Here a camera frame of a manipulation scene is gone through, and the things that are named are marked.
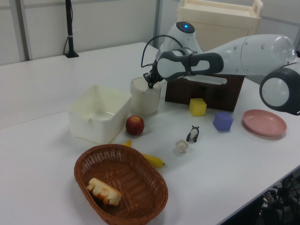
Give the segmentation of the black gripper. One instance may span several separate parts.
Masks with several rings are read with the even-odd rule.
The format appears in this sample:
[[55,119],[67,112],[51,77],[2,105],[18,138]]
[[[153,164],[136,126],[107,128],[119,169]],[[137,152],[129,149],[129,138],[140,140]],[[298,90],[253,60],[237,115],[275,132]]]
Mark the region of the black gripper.
[[158,72],[157,64],[158,64],[158,62],[154,61],[153,65],[152,65],[152,69],[150,70],[150,73],[143,74],[143,77],[148,82],[148,87],[150,89],[153,89],[154,85],[157,82],[162,81],[162,76]]

